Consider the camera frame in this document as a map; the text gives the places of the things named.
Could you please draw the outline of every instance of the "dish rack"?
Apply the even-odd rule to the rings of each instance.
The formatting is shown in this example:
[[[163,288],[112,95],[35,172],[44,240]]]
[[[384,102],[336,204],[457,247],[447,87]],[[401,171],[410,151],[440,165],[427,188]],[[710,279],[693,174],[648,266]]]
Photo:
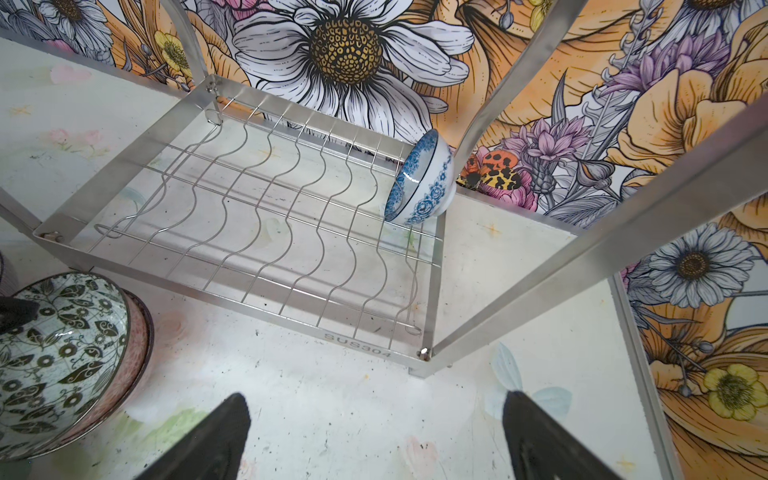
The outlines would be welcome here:
[[[555,2],[468,127],[458,164],[584,3]],[[74,268],[131,276],[387,358],[417,376],[612,276],[627,328],[636,328],[616,272],[766,189],[768,97],[435,342],[445,215],[408,228],[383,219],[412,145],[207,74],[183,8],[163,5],[195,89],[48,219],[3,189],[0,215]],[[633,338],[635,371],[650,382]],[[650,399],[652,383],[647,389]]]

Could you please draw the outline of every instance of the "green patterned bowl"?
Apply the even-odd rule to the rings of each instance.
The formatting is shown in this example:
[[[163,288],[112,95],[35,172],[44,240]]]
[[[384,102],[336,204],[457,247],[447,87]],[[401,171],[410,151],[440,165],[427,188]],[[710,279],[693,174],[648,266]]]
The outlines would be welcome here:
[[[62,273],[14,295],[37,318],[0,335],[0,461],[34,455],[104,394],[124,357],[127,300],[111,280]]]

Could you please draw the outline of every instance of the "white daisy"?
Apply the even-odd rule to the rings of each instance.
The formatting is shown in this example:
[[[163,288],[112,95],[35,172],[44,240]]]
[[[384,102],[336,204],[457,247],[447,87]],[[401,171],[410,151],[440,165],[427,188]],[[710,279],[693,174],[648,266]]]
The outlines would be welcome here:
[[[754,265],[752,246],[733,230],[708,223],[650,255],[651,284],[673,305],[717,305],[744,287]]]
[[[718,28],[730,42],[741,22],[765,4],[766,0],[685,0],[661,44],[679,41],[685,34],[708,37]]]
[[[40,14],[86,57],[114,65],[112,34],[95,0],[34,0]]]
[[[432,128],[430,113],[448,107],[423,98],[409,81],[435,87],[463,82],[451,58],[475,41],[468,28],[414,25],[397,18],[411,0],[270,0],[234,26],[238,63],[259,89],[325,114],[415,143]]]

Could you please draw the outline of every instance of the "black object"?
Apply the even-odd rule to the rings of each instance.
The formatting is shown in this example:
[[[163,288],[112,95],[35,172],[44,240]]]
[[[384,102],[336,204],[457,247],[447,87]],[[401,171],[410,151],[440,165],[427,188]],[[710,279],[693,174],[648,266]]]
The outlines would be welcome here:
[[[39,308],[40,304],[31,300],[0,296],[0,335],[36,319]]]
[[[234,393],[136,480],[236,480],[249,427],[245,398]]]
[[[509,392],[502,417],[517,480],[621,480],[523,392]]]

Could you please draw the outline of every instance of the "bowl rim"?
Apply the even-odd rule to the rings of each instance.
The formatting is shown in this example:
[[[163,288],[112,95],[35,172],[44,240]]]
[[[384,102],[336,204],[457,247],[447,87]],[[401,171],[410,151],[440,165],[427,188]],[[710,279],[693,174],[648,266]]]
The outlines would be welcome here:
[[[43,455],[47,455],[49,453],[53,453],[59,449],[64,448],[65,446],[71,444],[72,442],[76,442],[79,439],[82,439],[84,436],[86,436],[88,433],[93,432],[93,430],[101,425],[102,423],[106,422],[113,413],[115,413],[117,410],[122,407],[122,405],[125,403],[126,400],[128,400],[128,397],[131,396],[131,393],[134,391],[136,386],[139,384],[141,379],[144,377],[144,373],[147,370],[147,366],[149,365],[149,362],[152,358],[152,350],[154,346],[154,321],[152,320],[152,315],[149,311],[149,308],[147,308],[147,304],[144,303],[142,299],[140,299],[135,293],[129,291],[129,290],[122,290],[125,292],[126,296],[130,297],[131,300],[136,303],[136,306],[141,311],[142,316],[144,317],[144,321],[147,324],[147,349],[144,354],[144,361],[141,364],[141,368],[139,368],[138,373],[134,377],[133,382],[128,386],[128,390],[125,391],[122,397],[119,398],[118,401],[115,402],[115,404],[110,408],[108,411],[106,411],[101,417],[96,419],[95,422],[90,424],[88,428],[86,428],[83,432],[78,433],[77,435],[71,437],[71,438],[65,438],[65,441],[61,443],[60,445],[56,445],[54,448],[49,450],[44,450],[43,452],[36,452],[28,457],[24,457],[24,460],[30,460],[32,458],[41,457]]]
[[[37,285],[40,282],[45,282],[46,280],[58,278],[60,276],[68,276],[68,275],[76,275],[76,274],[95,276],[95,277],[100,278],[102,280],[105,280],[105,281],[111,283],[113,286],[117,287],[118,291],[120,292],[120,296],[123,299],[123,303],[125,304],[126,327],[127,327],[125,329],[125,345],[127,346],[128,343],[131,341],[131,315],[130,315],[129,310],[128,310],[128,298],[125,295],[125,292],[123,291],[123,289],[121,289],[119,285],[117,285],[111,278],[109,278],[107,276],[101,275],[99,273],[93,273],[93,272],[81,272],[81,271],[78,271],[78,270],[70,270],[68,272],[56,273],[55,275],[50,275],[50,276],[47,276],[45,278],[41,278],[40,280],[36,280],[35,282],[32,282],[32,283],[24,286],[18,292],[16,292],[13,295],[11,295],[11,297],[15,298],[18,294],[20,294],[21,292],[27,290],[30,286]],[[16,460],[23,460],[25,458],[31,458],[32,456],[37,456],[37,454],[36,454],[37,451],[45,449],[45,447],[49,446],[51,443],[53,443],[56,440],[60,439],[62,435],[64,435],[66,432],[69,431],[69,429],[71,429],[72,427],[77,425],[82,419],[84,419],[85,416],[91,411],[91,409],[93,409],[96,406],[98,401],[101,400],[101,397],[104,396],[104,394],[107,392],[107,388],[109,387],[109,385],[114,381],[114,376],[116,376],[118,374],[118,370],[120,369],[120,366],[123,364],[123,360],[125,359],[125,350],[126,349],[127,348],[123,348],[123,352],[120,355],[120,360],[118,361],[117,365],[115,366],[115,369],[114,369],[114,371],[112,372],[112,375],[109,378],[109,382],[107,382],[107,385],[104,387],[104,389],[101,390],[101,393],[99,393],[98,397],[95,397],[96,401],[94,402],[93,405],[91,405],[88,408],[88,410],[83,412],[82,415],[80,415],[77,420],[72,422],[72,424],[69,425],[69,427],[67,427],[66,430],[64,430],[63,432],[59,432],[57,435],[54,435],[51,438],[49,438],[48,440],[46,440],[45,442],[41,443],[37,448],[33,449],[27,455],[21,455],[19,457],[6,458],[6,459],[3,459],[2,462],[13,462],[13,461],[16,461]]]
[[[427,163],[426,168],[424,169],[424,172],[422,173],[422,177],[419,178],[419,181],[416,184],[416,188],[413,189],[413,192],[411,192],[411,195],[410,195],[410,197],[408,197],[408,200],[405,199],[406,192],[405,191],[402,192],[403,193],[403,198],[400,200],[400,205],[398,206],[397,210],[395,210],[393,212],[389,212],[389,214],[386,213],[386,210],[384,211],[384,220],[385,221],[392,222],[392,221],[394,221],[394,219],[396,219],[402,213],[402,211],[406,208],[406,205],[408,205],[408,203],[411,200],[413,200],[413,197],[416,195],[416,192],[419,191],[419,187],[421,187],[421,185],[422,185],[422,180],[424,180],[424,176],[427,174],[427,172],[429,171],[429,168],[432,166],[432,161],[435,159],[435,152],[437,151],[437,145],[440,142],[440,140],[442,139],[442,137],[440,137],[440,133],[435,128],[433,128],[433,129],[431,129],[429,131],[426,131],[422,135],[422,137],[419,138],[419,141],[417,141],[415,143],[415,145],[413,145],[413,149],[411,149],[410,153],[408,153],[408,157],[406,157],[406,161],[404,161],[402,163],[402,168],[400,169],[400,172],[395,177],[395,182],[392,184],[392,188],[389,190],[389,196],[387,197],[387,202],[386,202],[385,205],[389,204],[389,199],[392,198],[392,195],[395,193],[395,189],[396,188],[403,189],[402,187],[399,186],[399,184],[397,183],[397,180],[399,178],[401,178],[401,177],[405,178],[405,175],[406,175],[405,174],[406,165],[408,163],[410,163],[410,162],[415,160],[414,151],[419,146],[419,144],[421,144],[422,142],[426,142],[428,140],[428,136],[435,136],[435,146],[434,146],[434,148],[432,149],[432,151],[429,154],[429,162]]]

